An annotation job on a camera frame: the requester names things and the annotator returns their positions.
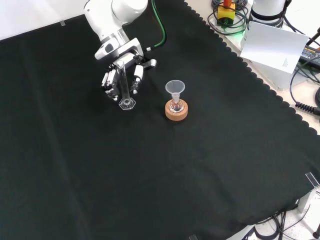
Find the yellow device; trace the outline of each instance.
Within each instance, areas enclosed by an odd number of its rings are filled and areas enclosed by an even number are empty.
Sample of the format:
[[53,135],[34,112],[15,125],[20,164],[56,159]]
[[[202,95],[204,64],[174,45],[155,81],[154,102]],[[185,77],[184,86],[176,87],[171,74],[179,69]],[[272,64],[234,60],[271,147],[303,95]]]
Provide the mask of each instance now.
[[228,9],[224,8],[222,5],[218,7],[218,24],[220,25],[231,25],[234,23],[235,16],[236,16],[236,4],[232,3],[229,8],[233,9]]

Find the wooden stand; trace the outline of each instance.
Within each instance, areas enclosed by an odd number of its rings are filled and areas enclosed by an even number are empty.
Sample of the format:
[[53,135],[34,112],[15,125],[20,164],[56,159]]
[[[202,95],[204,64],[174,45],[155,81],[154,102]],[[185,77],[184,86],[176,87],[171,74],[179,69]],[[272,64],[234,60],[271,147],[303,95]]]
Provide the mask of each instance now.
[[184,105],[184,108],[181,112],[175,113],[170,111],[170,103],[172,100],[168,101],[165,105],[165,115],[168,119],[172,120],[172,121],[181,121],[183,119],[186,118],[186,116],[188,115],[188,104],[183,101],[182,99],[180,99],[181,102]]

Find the funnel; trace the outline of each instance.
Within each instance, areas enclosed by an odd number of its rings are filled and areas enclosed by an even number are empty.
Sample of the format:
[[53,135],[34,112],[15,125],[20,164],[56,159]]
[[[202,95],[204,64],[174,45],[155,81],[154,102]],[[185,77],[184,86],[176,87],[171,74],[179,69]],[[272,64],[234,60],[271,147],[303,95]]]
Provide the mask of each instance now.
[[165,85],[165,90],[171,94],[172,101],[170,103],[170,111],[173,113],[180,113],[185,106],[180,100],[180,94],[185,90],[185,84],[180,80],[171,80]]

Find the black tablecloth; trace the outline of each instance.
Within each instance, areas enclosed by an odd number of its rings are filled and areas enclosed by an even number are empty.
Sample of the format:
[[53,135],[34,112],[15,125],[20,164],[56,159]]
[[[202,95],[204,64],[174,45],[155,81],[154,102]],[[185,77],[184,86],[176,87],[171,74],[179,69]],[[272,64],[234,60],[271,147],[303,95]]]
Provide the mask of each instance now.
[[[132,111],[100,89],[83,15],[0,42],[1,239],[223,240],[312,189],[316,132],[182,0],[156,5],[167,42]],[[144,48],[162,37],[150,9],[124,29]]]

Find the white card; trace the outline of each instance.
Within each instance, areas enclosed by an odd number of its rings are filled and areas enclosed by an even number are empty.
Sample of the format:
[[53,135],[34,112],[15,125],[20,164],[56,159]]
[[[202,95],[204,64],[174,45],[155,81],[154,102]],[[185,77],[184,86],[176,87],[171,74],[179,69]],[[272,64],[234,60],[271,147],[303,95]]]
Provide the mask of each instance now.
[[292,74],[308,37],[295,32],[249,22],[241,57]]

